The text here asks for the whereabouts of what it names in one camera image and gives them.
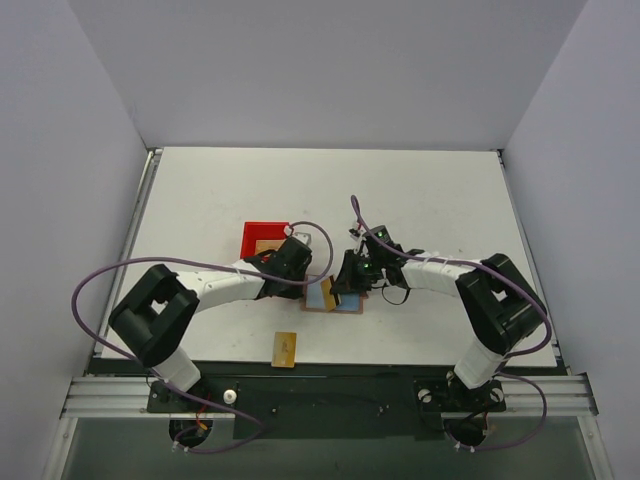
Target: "cable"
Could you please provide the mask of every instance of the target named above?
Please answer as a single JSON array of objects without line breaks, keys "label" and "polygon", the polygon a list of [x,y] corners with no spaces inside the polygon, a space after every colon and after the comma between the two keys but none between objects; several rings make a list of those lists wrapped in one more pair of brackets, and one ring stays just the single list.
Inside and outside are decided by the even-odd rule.
[{"label": "cable", "polygon": [[[271,390],[260,390],[258,388],[247,387],[246,385],[242,387],[243,392],[250,392],[252,394],[273,394],[274,392]],[[369,405],[375,405],[378,408],[383,408],[386,410],[385,404],[378,400],[375,393],[371,394],[371,397],[367,397],[365,395],[358,395],[354,393],[344,393],[344,392],[287,392],[287,398],[303,398],[303,399],[311,399],[313,403],[328,405],[331,404],[331,399],[336,398],[344,398],[350,400],[358,400],[363,403]],[[287,403],[287,405],[297,406],[298,404]]]},{"label": "cable", "polygon": [[386,243],[384,243],[382,240],[380,240],[378,237],[376,237],[371,233],[371,229],[362,218],[362,214],[360,213],[360,204],[358,203],[358,198],[355,195],[351,195],[351,206],[353,207],[353,210],[356,214],[358,223],[362,225],[362,228],[365,229],[365,231],[369,234],[369,236],[373,238],[373,240],[376,243],[378,243],[378,245],[386,248],[387,250],[394,253],[395,255],[406,258],[408,260],[417,260],[419,262],[448,263],[450,265],[459,265],[459,266],[477,268],[479,270],[482,270],[485,273],[488,273],[496,280],[501,281],[506,286],[514,290],[518,295],[520,295],[520,297],[526,300],[529,304],[531,304],[533,309],[538,313],[538,315],[540,315],[540,318],[544,323],[544,326],[546,329],[545,336],[538,345],[531,348],[527,348],[525,350],[520,350],[518,352],[511,352],[505,356],[505,359],[519,357],[522,355],[528,355],[530,353],[538,352],[542,350],[544,347],[546,347],[547,344],[551,341],[552,327],[551,327],[551,321],[549,320],[549,317],[547,316],[545,311],[542,309],[542,307],[540,307],[538,302],[536,302],[533,299],[533,297],[529,295],[525,290],[523,290],[519,285],[516,285],[504,275],[501,275],[500,273],[496,272],[492,268],[489,268],[486,265],[483,265],[481,263],[471,262],[469,260],[444,259],[444,258],[437,258],[437,257],[418,257],[415,255],[409,255],[407,253],[401,252],[400,250],[396,250],[395,248],[390,247],[389,245],[387,245]]},{"label": "cable", "polygon": [[473,422],[471,422],[471,420],[475,417],[477,417],[478,415],[480,415],[481,413],[483,413],[485,416],[489,413],[489,409],[496,407],[500,405],[500,402],[492,402],[489,403],[488,405],[484,405],[482,408],[479,408],[478,410],[471,412],[469,415],[467,415],[466,417],[460,419],[460,420],[445,420],[444,423],[446,424],[451,424],[453,422],[456,422],[458,425],[462,425],[463,423],[470,423],[471,425],[475,424]]},{"label": "cable", "polygon": [[540,398],[542,399],[542,415],[540,416],[540,421],[538,422],[538,425],[536,426],[536,428],[531,430],[526,435],[520,437],[518,440],[514,440],[512,442],[503,443],[503,444],[500,444],[500,445],[487,445],[485,447],[483,447],[483,446],[470,447],[469,445],[464,445],[463,443],[458,442],[451,435],[451,431],[449,430],[449,427],[445,426],[445,430],[447,431],[447,435],[449,435],[449,438],[451,438],[453,441],[457,442],[456,446],[459,446],[460,448],[463,448],[464,450],[469,450],[471,452],[490,452],[490,451],[495,451],[495,450],[505,450],[507,448],[518,447],[518,446],[522,445],[523,443],[528,442],[529,440],[531,440],[533,437],[535,437],[537,434],[539,434],[542,431],[542,428],[544,427],[544,424],[547,421],[547,412],[548,412],[548,408],[549,408],[548,404],[547,404],[547,397],[545,396],[544,392],[542,391],[542,388],[540,388],[540,386],[537,383],[533,382],[532,380],[529,380],[528,378],[525,378],[525,377],[521,377],[519,375],[511,375],[511,374],[508,374],[508,373],[498,373],[498,376],[504,377],[504,378],[510,378],[512,380],[519,380],[521,382],[524,382],[524,383],[527,383],[527,384],[531,385],[533,388],[535,388],[538,391],[538,393],[540,394]]},{"label": "cable", "polygon": [[[545,326],[545,329],[546,329],[545,336],[544,336],[543,340],[538,345],[536,345],[534,347],[527,348],[525,350],[520,350],[518,352],[511,352],[511,353],[505,355],[505,362],[502,365],[500,365],[500,368],[498,369],[498,371],[500,371],[500,369],[502,367],[504,367],[504,365],[506,364],[506,360],[507,359],[513,358],[513,357],[522,356],[522,355],[528,355],[530,353],[538,352],[538,351],[542,350],[551,341],[552,326],[551,326],[551,321],[549,320],[549,317],[547,316],[545,311],[542,309],[542,307],[540,307],[538,302],[536,302],[533,299],[533,297],[531,297],[531,295],[529,295],[519,285],[516,285],[515,283],[513,283],[511,280],[509,280],[504,275],[501,275],[500,273],[496,272],[492,268],[489,268],[489,267],[487,267],[487,266],[485,266],[485,265],[483,265],[481,263],[471,262],[471,261],[468,261],[468,260],[443,259],[443,258],[433,258],[433,257],[431,257],[431,258],[429,258],[429,257],[418,257],[418,256],[415,256],[415,255],[409,255],[407,253],[404,253],[404,252],[401,252],[399,250],[396,250],[395,248],[390,247],[389,245],[384,243],[382,240],[380,240],[377,236],[372,234],[371,229],[367,225],[367,222],[365,222],[365,220],[362,218],[362,213],[360,212],[360,204],[358,202],[358,198],[355,195],[351,195],[351,206],[353,207],[353,211],[356,214],[357,221],[362,226],[362,228],[365,229],[365,231],[369,234],[369,236],[371,238],[373,238],[373,240],[375,242],[377,242],[378,245],[382,246],[383,248],[386,248],[387,250],[389,250],[393,254],[398,255],[400,257],[403,257],[403,258],[406,258],[408,260],[417,260],[417,261],[420,261],[420,262],[449,263],[451,265],[459,265],[459,266],[477,268],[479,270],[482,270],[483,272],[488,273],[489,275],[491,275],[496,280],[499,280],[502,283],[504,283],[505,285],[507,285],[509,288],[514,290],[518,295],[520,295],[520,297],[522,297],[524,300],[526,300],[534,308],[534,310],[538,313],[538,315],[540,315],[540,318],[542,319],[542,322],[544,323],[544,326]],[[502,376],[502,377],[505,377],[505,378],[511,378],[511,379],[515,379],[515,380],[520,380],[522,382],[525,382],[525,383],[531,385],[533,388],[535,388],[538,391],[538,393],[540,394],[540,397],[542,398],[542,416],[540,417],[540,422],[538,423],[538,426],[535,429],[533,429],[531,432],[529,432],[527,435],[523,436],[519,440],[516,440],[516,441],[513,441],[513,442],[505,443],[503,445],[488,446],[488,447],[477,447],[477,448],[476,447],[470,447],[468,445],[462,445],[462,444],[460,444],[458,442],[458,445],[460,445],[460,447],[465,448],[467,450],[470,450],[472,452],[503,450],[505,448],[517,447],[519,445],[522,445],[523,443],[529,441],[531,438],[533,438],[538,433],[540,433],[540,431],[544,427],[544,424],[545,424],[546,419],[547,419],[547,398],[545,397],[544,392],[542,391],[542,389],[535,382],[533,382],[533,381],[531,381],[531,380],[529,380],[527,378],[520,377],[518,375],[510,375],[510,374],[507,374],[507,373],[497,373],[496,375],[499,375],[499,376]],[[447,433],[448,433],[449,437],[451,437],[453,439],[453,437],[451,436],[451,432],[449,432],[448,429],[447,429]]]},{"label": "cable", "polygon": [[[80,316],[80,312],[78,310],[78,297],[80,296],[80,292],[82,292],[82,289],[94,278],[102,275],[103,273],[109,272],[111,270],[115,270],[116,268],[120,268],[120,267],[124,267],[126,265],[133,265],[133,264],[137,264],[137,263],[149,263],[149,262],[161,262],[161,263],[176,263],[179,265],[187,265],[187,266],[191,266],[191,267],[197,267],[197,268],[205,268],[205,269],[210,269],[210,270],[218,270],[221,272],[228,272],[228,273],[240,273],[242,275],[250,275],[250,276],[254,276],[254,277],[260,277],[260,278],[264,278],[266,280],[273,280],[276,282],[280,282],[283,283],[285,285],[310,285],[312,283],[316,283],[319,282],[320,280],[322,280],[326,274],[329,272],[329,270],[331,269],[331,266],[333,264],[333,243],[331,242],[331,238],[329,237],[329,234],[326,232],[326,230],[324,228],[322,228],[320,225],[313,223],[313,222],[307,222],[307,221],[300,221],[300,222],[295,222],[290,224],[290,227],[293,228],[295,226],[298,225],[308,225],[310,227],[313,227],[315,229],[317,229],[323,236],[324,238],[327,240],[327,246],[329,247],[329,262],[327,263],[327,266],[325,267],[325,269],[322,271],[321,274],[319,274],[317,277],[312,278],[311,280],[307,280],[307,281],[294,281],[294,280],[287,280],[284,278],[280,278],[280,277],[276,277],[273,275],[268,275],[265,273],[259,273],[259,272],[254,272],[254,271],[250,271],[250,270],[236,270],[235,268],[232,267],[226,267],[226,266],[222,266],[222,265],[216,265],[216,264],[211,264],[211,263],[203,263],[203,262],[195,262],[192,260],[185,260],[185,259],[181,259],[181,258],[174,258],[174,257],[140,257],[140,258],[131,258],[128,260],[122,260],[120,262],[116,262],[112,265],[107,265],[106,267],[102,267],[99,268],[97,270],[95,270],[94,272],[91,272],[89,275],[87,275],[85,278],[83,278],[78,285],[76,286],[76,288],[73,290],[73,293],[71,295],[71,313],[73,315],[73,318],[75,320],[75,322],[78,324],[78,326],[82,329],[82,331],[84,333],[86,333],[89,337],[91,337],[93,340],[95,340],[96,342],[98,342],[99,344],[110,348],[111,350],[113,350],[116,353],[119,353],[120,355],[122,355],[125,358],[128,358],[129,360],[133,360],[136,363],[140,363],[139,360],[132,355],[131,353],[123,350],[122,348],[114,345],[113,343],[109,342],[108,340],[106,340],[105,338],[102,338],[100,335],[98,335],[96,332],[94,332],[91,328],[89,328],[89,326],[84,322],[84,320],[82,320],[82,317]],[[172,385],[171,383],[162,380],[159,375],[157,374],[157,372],[155,370],[151,370],[151,372],[158,377],[161,381],[163,381],[165,387],[167,387],[169,390],[173,391],[174,393],[188,399],[194,402],[198,402],[202,405],[206,405],[208,407],[211,408],[215,408],[216,410],[220,410],[223,412],[227,412],[227,413],[232,413],[240,418],[244,418],[245,420],[249,420],[252,423],[255,423],[258,427],[260,427],[260,430],[258,430],[256,433],[254,433],[253,435],[250,435],[249,437],[240,440],[236,443],[232,443],[230,445],[226,445],[224,447],[220,447],[220,448],[213,448],[213,449],[193,449],[193,448],[189,448],[188,451],[191,453],[198,453],[198,454],[207,454],[207,453],[222,453],[222,452],[227,452],[229,450],[233,450],[235,448],[238,448],[242,445],[246,445],[247,443],[255,440],[256,438],[258,438],[260,435],[262,435],[265,431],[266,431],[266,425],[260,421],[259,419],[249,415],[248,413],[244,413],[240,410],[236,410],[235,408],[232,407],[228,407],[226,405],[222,405],[220,403],[215,403],[212,402],[210,400],[205,400],[204,398],[200,398],[200,397],[196,397],[195,395],[191,395],[190,393],[187,392],[183,392],[182,390],[180,390],[179,388],[175,387],[174,385]],[[178,435],[176,435],[176,439],[178,439],[180,436],[184,435],[187,431],[189,431],[190,429],[185,429],[182,432],[179,432]]]},{"label": "cable", "polygon": [[[211,400],[210,393],[207,393],[207,400]],[[202,423],[202,421],[200,420],[200,415],[202,415],[206,409],[207,409],[207,406],[203,405],[202,408],[198,410],[198,413],[196,413],[196,424],[205,432],[209,430],[209,427],[207,427],[204,423]]]},{"label": "cable", "polygon": [[396,302],[392,302],[391,300],[389,300],[386,297],[386,295],[384,294],[384,289],[387,288],[388,286],[389,285],[385,284],[385,285],[383,285],[381,287],[382,291],[380,293],[382,294],[382,298],[384,298],[387,303],[390,303],[391,305],[395,305],[396,307],[399,306],[399,305],[404,305],[404,303],[409,299],[409,295],[411,294],[411,289],[407,288],[405,290],[405,292],[404,292],[404,298],[402,299],[402,301],[400,303],[396,303]]},{"label": "cable", "polygon": [[151,384],[149,383],[149,377],[152,375],[151,370],[147,370],[147,374],[144,376],[144,383],[147,384],[147,387],[151,388]]}]

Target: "screw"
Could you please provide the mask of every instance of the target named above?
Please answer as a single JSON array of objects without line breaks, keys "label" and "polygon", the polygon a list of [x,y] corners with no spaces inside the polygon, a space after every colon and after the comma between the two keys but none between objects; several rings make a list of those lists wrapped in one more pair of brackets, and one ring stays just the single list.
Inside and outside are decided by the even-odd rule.
[{"label": "screw", "polygon": [[500,390],[499,388],[493,388],[491,389],[491,393],[489,394],[489,398],[491,398],[491,400],[493,400],[494,402],[502,402],[504,400],[504,392],[502,390]]},{"label": "screw", "polygon": [[423,388],[422,390],[420,390],[418,392],[418,400],[420,400],[422,403],[431,403],[433,397],[431,396],[431,392],[429,391],[429,389]]},{"label": "screw", "polygon": [[222,395],[222,399],[227,405],[233,405],[238,399],[238,394],[235,392],[235,390],[230,388],[228,390],[225,390],[224,394]]}]

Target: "black cable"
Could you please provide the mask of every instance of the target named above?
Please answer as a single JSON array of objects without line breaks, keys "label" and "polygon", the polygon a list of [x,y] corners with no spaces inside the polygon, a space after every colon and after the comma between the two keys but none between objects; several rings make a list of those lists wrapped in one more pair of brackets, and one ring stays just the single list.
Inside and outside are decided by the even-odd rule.
[{"label": "black cable", "polygon": [[389,299],[385,296],[385,294],[384,294],[384,289],[385,289],[385,288],[387,288],[388,286],[389,286],[389,285],[383,285],[383,286],[382,286],[382,290],[381,290],[381,292],[382,292],[382,298],[384,298],[384,299],[385,299],[385,301],[386,301],[387,303],[390,303],[391,305],[399,306],[399,305],[402,305],[404,302],[406,302],[406,301],[407,301],[407,299],[409,298],[409,294],[411,293],[411,289],[410,289],[410,288],[407,288],[407,289],[405,290],[404,298],[402,299],[402,301],[401,301],[400,303],[394,303],[394,302],[392,302],[391,300],[389,300]]},{"label": "black cable", "polygon": [[424,417],[425,413],[422,411],[421,408],[418,407],[418,418],[420,419],[420,421],[422,422],[422,424],[427,428],[427,430],[429,430],[430,432],[433,433],[446,433],[447,430],[444,428],[435,428],[432,427],[431,425],[429,425],[429,423],[427,422],[427,419]]},{"label": "black cable", "polygon": [[480,415],[481,413],[489,413],[491,411],[491,409],[493,407],[497,407],[498,405],[500,405],[500,402],[491,402],[488,403],[487,405],[483,406],[482,408],[479,408],[478,410],[475,410],[474,412],[471,412],[469,415],[467,415],[466,417],[464,417],[461,420],[456,420],[456,419],[447,419],[443,422],[443,424],[447,424],[447,423],[453,423],[456,422],[457,426],[459,427],[460,425],[462,425],[463,423],[467,422],[470,425],[473,425],[474,427],[478,428],[479,430],[483,430],[482,428],[480,428],[478,425],[476,425],[475,423],[473,423],[471,421],[471,419],[473,419],[474,417],[477,417],[478,415]]},{"label": "black cable", "polygon": [[[258,388],[247,387],[246,385],[242,385],[240,388],[244,392],[251,392],[253,394],[269,394],[269,393],[274,395],[282,394],[282,392],[271,391],[271,390],[261,390]],[[371,397],[367,397],[365,395],[358,395],[354,393],[345,393],[345,392],[322,392],[322,393],[321,392],[286,392],[286,396],[287,398],[295,398],[295,397],[311,398],[311,400],[307,400],[307,403],[290,404],[292,406],[306,405],[308,403],[331,404],[332,403],[331,397],[334,397],[334,399],[337,397],[337,398],[344,398],[344,399],[351,399],[351,400],[359,400],[361,402],[368,403],[370,405],[375,405],[379,409],[382,408],[383,410],[386,410],[385,405],[376,398],[375,394],[372,394]]]},{"label": "black cable", "polygon": [[147,384],[147,387],[151,389],[151,384],[149,383],[149,376],[151,375],[151,370],[147,370],[147,374],[144,376],[144,381]]}]

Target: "orange wire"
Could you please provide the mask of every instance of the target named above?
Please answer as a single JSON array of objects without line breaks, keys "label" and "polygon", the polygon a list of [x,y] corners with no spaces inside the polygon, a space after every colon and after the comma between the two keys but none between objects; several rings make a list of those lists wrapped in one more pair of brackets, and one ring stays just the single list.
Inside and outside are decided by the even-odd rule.
[{"label": "orange wire", "polygon": [[[207,394],[207,400],[211,400],[211,394],[208,393]],[[209,430],[209,427],[207,427],[204,423],[202,423],[202,421],[200,420],[200,414],[204,413],[204,411],[207,409],[206,405],[202,405],[202,408],[200,408],[200,410],[196,413],[196,424],[205,432],[207,430]]]}]

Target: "glass panel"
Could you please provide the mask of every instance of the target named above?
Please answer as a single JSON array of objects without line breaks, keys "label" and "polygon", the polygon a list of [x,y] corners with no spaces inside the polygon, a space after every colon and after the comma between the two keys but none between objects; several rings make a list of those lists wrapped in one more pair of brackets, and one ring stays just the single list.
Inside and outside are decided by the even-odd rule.
[{"label": "glass panel", "polygon": [[[495,419],[489,440],[521,436],[537,419]],[[217,424],[204,446],[229,441]],[[274,479],[593,479],[575,418],[550,418],[529,443],[505,451],[457,453],[448,440],[258,440],[221,455],[171,452],[167,419],[81,419],[65,480]]]}]

